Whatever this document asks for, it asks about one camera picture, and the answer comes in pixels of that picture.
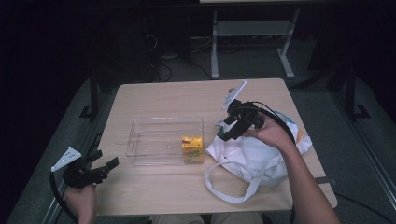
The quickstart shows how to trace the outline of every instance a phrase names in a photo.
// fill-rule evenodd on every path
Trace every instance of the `dark background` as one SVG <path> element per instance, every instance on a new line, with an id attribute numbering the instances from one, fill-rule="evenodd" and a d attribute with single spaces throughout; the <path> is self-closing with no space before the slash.
<path id="1" fill-rule="evenodd" d="M 395 8 L 391 1 L 304 7 L 293 37 L 318 41 L 312 69 L 352 58 L 358 76 L 393 120 Z M 278 17 L 285 14 L 280 9 L 266 14 L 234 9 L 221 16 Z M 156 74 L 150 65 L 158 55 L 172 50 L 190 60 L 190 35 L 211 35 L 211 22 L 210 10 L 97 12 L 80 10 L 73 1 L 2 0 L 0 222 L 7 221 L 71 99 L 93 72 L 102 91 L 150 82 Z M 159 51 L 147 50 L 146 34 L 161 40 Z"/>

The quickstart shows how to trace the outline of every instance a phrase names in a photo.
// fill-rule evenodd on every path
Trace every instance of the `human arm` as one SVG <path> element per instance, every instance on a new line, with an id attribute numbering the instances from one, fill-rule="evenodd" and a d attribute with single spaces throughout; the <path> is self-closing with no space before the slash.
<path id="1" fill-rule="evenodd" d="M 93 224 L 95 222 L 95 185 L 88 185 L 82 189 L 69 188 L 64 196 L 67 204 L 77 213 L 78 224 Z"/>
<path id="2" fill-rule="evenodd" d="M 286 132 L 271 118 L 265 116 L 259 130 L 247 130 L 244 136 L 255 137 L 277 148 L 288 170 L 291 196 L 296 216 L 301 223 L 340 223 L 332 206 L 306 166 L 298 148 Z"/>

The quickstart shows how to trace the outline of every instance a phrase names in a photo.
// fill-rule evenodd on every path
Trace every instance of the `wooden table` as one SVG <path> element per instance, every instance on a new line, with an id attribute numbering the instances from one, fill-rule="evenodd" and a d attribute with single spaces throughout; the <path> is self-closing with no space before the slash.
<path id="1" fill-rule="evenodd" d="M 98 216 L 275 211 L 291 209 L 289 181 L 259 187 L 245 203 L 232 204 L 214 196 L 205 185 L 205 172 L 216 162 L 205 155 L 203 164 L 133 166 L 125 156 L 134 119 L 152 117 L 204 118 L 204 141 L 208 146 L 217 133 L 214 124 L 225 119 L 220 106 L 228 89 L 242 80 L 193 81 L 122 85 L 111 109 L 99 149 L 104 156 L 94 163 L 102 166 L 114 157 L 120 165 L 97 186 Z M 305 131 L 303 122 L 282 79 L 250 79 L 238 100 L 260 101 L 293 119 Z M 314 177 L 325 176 L 315 150 L 304 159 Z M 212 173 L 213 185 L 225 193 L 242 196 L 247 183 L 222 167 Z M 330 184 L 320 184 L 333 207 L 337 205 Z"/>

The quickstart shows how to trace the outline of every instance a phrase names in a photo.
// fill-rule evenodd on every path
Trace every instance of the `bag handle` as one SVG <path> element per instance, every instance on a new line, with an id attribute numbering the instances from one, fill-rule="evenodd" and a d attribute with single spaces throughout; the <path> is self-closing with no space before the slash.
<path id="1" fill-rule="evenodd" d="M 238 167 L 242 166 L 242 167 L 246 168 L 243 164 L 241 164 L 239 162 L 236 162 L 236 161 L 226 161 L 226 162 L 222 162 L 222 163 L 217 163 L 216 165 L 210 167 L 205 173 L 206 186 L 210 190 L 210 192 L 212 192 L 214 195 L 216 195 L 217 197 L 221 198 L 222 200 L 224 200 L 224 201 L 226 201 L 228 203 L 243 203 L 243 202 L 245 202 L 247 199 L 249 199 L 251 196 L 253 196 L 256 193 L 257 188 L 259 187 L 260 182 L 262 180 L 263 171 L 261 171 L 257 176 L 255 176 L 250 181 L 250 184 L 249 184 L 249 186 L 247 188 L 247 192 L 246 192 L 245 196 L 243 196 L 243 197 L 234 197 L 234 196 L 224 194 L 224 193 L 214 189 L 213 185 L 212 185 L 212 182 L 210 181 L 210 178 L 209 178 L 210 172 L 214 168 L 216 168 L 218 166 L 223 166 L 224 164 L 228 164 L 228 163 L 232 163 L 232 164 L 234 164 L 234 165 L 236 165 Z"/>

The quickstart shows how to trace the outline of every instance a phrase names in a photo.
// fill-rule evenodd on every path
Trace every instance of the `metal stand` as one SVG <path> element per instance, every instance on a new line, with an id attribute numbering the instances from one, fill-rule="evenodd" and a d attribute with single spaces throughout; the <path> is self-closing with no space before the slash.
<path id="1" fill-rule="evenodd" d="M 219 79 L 219 66 L 217 55 L 218 36 L 237 35 L 284 35 L 286 41 L 281 49 L 277 50 L 287 78 L 294 78 L 289 60 L 286 56 L 294 27 L 297 22 L 300 9 L 295 9 L 291 20 L 283 21 L 218 21 L 217 11 L 213 14 L 213 37 L 211 52 L 212 79 Z"/>
<path id="2" fill-rule="evenodd" d="M 97 87 L 96 74 L 93 70 L 90 77 L 90 86 L 91 86 L 91 113 L 89 113 L 89 106 L 84 106 L 79 115 L 80 118 L 89 118 L 90 121 L 93 121 L 98 113 L 98 87 Z"/>

